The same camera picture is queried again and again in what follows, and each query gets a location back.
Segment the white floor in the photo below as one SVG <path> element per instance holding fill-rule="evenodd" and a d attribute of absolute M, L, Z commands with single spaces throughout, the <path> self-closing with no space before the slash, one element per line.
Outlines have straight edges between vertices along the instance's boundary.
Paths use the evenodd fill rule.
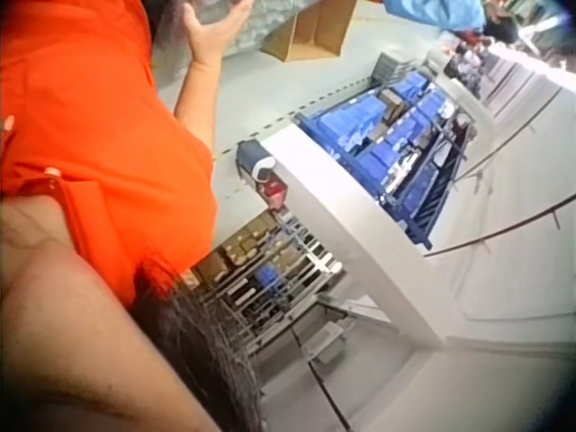
<path fill-rule="evenodd" d="M 369 77 L 383 50 L 423 58 L 438 30 L 389 16 L 381 5 L 360 1 L 340 58 L 281 63 L 259 51 L 226 58 L 222 73 L 212 186 L 220 206 L 214 246 L 256 217 L 259 197 L 238 178 L 235 145 L 291 116 L 311 101 Z M 182 74 L 158 89 L 173 108 Z"/>

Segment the aisle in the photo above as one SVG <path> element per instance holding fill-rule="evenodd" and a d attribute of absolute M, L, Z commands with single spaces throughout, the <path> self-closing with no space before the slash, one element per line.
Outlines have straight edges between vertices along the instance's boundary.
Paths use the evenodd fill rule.
<path fill-rule="evenodd" d="M 439 31 L 388 15 L 378 4 L 361 1 L 340 58 L 281 63 L 259 51 L 224 61 L 217 116 L 212 186 L 220 206 L 214 246 L 257 216 L 259 197 L 238 178 L 234 148 L 255 132 L 267 132 L 289 113 L 336 89 L 370 76 L 383 50 L 424 58 Z M 181 76 L 158 93 L 172 109 Z"/>

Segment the orange polo shirt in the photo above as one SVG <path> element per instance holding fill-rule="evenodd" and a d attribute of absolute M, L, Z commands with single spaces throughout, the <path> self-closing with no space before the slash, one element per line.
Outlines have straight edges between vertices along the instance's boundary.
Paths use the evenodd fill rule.
<path fill-rule="evenodd" d="M 204 257 L 212 155 L 156 94 L 139 0 L 15 0 L 2 29 L 2 193 L 49 194 L 77 252 L 129 306 Z"/>

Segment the skin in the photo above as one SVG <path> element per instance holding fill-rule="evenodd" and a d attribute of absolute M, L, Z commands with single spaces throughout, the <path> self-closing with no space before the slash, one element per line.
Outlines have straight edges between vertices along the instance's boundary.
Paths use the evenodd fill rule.
<path fill-rule="evenodd" d="M 222 55 L 251 6 L 252 0 L 242 0 L 211 25 L 201 25 L 192 8 L 185 10 L 193 62 L 175 117 L 210 149 Z M 14 122 L 4 119 L 2 130 Z M 4 383 L 26 398 L 80 399 L 103 411 L 48 407 L 40 413 L 44 425 L 62 421 L 62 415 L 79 424 L 98 416 L 107 419 L 102 430 L 114 423 L 118 430 L 218 431 L 76 253 L 58 202 L 48 196 L 4 199 L 1 217 Z"/>

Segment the blue clothing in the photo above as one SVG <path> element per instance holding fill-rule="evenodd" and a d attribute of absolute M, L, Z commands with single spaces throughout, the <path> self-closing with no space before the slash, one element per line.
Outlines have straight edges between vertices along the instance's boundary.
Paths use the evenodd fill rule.
<path fill-rule="evenodd" d="M 481 31 L 486 15 L 481 0 L 383 0 L 389 14 L 442 30 Z"/>

